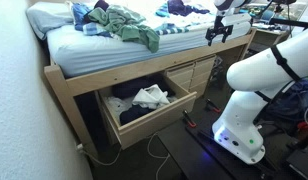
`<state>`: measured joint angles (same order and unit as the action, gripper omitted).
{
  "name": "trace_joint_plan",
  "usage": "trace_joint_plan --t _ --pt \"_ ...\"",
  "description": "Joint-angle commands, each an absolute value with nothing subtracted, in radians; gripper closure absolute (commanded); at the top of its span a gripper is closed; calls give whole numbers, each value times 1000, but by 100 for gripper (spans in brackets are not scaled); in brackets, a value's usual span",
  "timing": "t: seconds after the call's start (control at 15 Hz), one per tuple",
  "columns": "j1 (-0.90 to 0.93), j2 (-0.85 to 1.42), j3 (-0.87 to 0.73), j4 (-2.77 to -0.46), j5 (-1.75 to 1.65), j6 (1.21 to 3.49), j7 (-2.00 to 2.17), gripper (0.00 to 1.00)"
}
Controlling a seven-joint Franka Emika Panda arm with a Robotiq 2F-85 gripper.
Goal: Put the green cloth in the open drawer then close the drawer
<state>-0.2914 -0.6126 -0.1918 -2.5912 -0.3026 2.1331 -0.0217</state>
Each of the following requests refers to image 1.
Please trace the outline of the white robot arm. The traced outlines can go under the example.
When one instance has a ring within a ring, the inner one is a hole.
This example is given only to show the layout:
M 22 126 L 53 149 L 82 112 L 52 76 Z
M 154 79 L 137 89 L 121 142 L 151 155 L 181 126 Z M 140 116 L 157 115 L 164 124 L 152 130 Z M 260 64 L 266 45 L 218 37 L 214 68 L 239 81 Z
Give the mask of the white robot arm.
M 265 147 L 253 121 L 284 86 L 307 76 L 308 28 L 232 64 L 226 78 L 234 92 L 212 125 L 214 141 L 244 163 L 258 163 Z

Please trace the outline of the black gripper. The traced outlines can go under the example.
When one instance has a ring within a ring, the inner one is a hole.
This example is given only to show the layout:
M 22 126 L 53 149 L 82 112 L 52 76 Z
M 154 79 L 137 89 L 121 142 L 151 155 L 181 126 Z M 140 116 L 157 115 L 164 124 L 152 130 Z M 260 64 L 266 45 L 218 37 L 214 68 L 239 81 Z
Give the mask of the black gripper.
M 217 35 L 222 35 L 222 43 L 225 43 L 226 38 L 232 34 L 233 26 L 232 25 L 225 26 L 222 23 L 222 19 L 223 19 L 222 16 L 217 16 L 214 21 L 214 26 L 212 28 L 207 29 L 205 38 L 208 41 L 208 46 L 212 45 L 212 41 Z

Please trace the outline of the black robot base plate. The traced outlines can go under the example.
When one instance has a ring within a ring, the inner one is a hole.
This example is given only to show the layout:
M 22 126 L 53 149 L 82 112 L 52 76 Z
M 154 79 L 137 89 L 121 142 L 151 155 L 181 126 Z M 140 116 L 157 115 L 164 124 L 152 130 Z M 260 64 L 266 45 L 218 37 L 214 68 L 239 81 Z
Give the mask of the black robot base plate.
M 217 115 L 192 117 L 191 127 L 181 118 L 158 133 L 158 137 L 186 180 L 297 180 L 285 167 L 247 165 L 219 146 L 212 138 L 211 124 Z

